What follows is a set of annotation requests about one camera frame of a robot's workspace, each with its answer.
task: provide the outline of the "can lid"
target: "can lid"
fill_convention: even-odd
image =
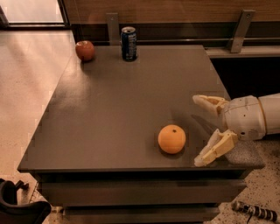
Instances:
[[[122,32],[125,32],[125,33],[130,33],[130,32],[134,32],[136,29],[132,26],[126,26],[126,27],[123,27],[122,28]]]

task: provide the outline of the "blue can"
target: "blue can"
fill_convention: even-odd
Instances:
[[[133,61],[137,58],[137,32],[132,26],[122,28],[121,33],[122,58]]]

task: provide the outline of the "table drawer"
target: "table drawer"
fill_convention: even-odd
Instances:
[[[142,208],[69,208],[65,210],[67,223],[201,223],[219,213],[217,207],[167,206]]]
[[[131,206],[221,203],[246,187],[243,180],[141,180],[43,183],[41,193],[53,206]]]

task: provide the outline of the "white floor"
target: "white floor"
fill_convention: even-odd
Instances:
[[[23,153],[40,117],[67,69],[80,61],[70,60],[74,38],[70,31],[0,31],[0,178],[30,182],[28,192],[19,190],[20,203],[31,199],[36,182],[17,171]],[[280,137],[255,142],[266,167],[253,171],[237,200],[278,211],[280,215]],[[207,224],[245,224],[248,215],[220,205],[220,214]],[[44,222],[66,223],[53,209]],[[271,223],[253,217],[251,224]]]

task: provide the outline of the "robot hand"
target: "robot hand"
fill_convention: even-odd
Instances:
[[[226,131],[217,129],[208,144],[194,159],[196,166],[206,166],[231,151],[238,140],[262,139],[280,133],[280,94],[256,98],[252,95],[226,101],[216,96],[194,95],[195,104],[214,116],[221,116]]]

